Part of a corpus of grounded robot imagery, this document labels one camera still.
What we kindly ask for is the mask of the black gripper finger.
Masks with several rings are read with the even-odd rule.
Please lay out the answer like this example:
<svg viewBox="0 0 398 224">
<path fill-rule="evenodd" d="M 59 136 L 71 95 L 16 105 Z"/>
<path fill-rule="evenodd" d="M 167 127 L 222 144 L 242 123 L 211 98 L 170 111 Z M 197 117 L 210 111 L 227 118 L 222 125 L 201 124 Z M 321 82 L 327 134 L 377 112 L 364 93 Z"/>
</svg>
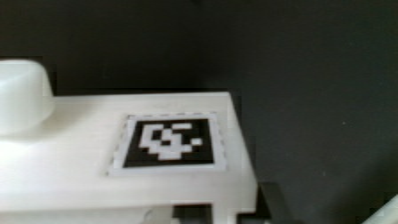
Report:
<svg viewBox="0 0 398 224">
<path fill-rule="evenodd" d="M 275 183 L 258 183 L 256 211 L 236 215 L 236 224 L 304 224 L 293 217 Z"/>
</svg>

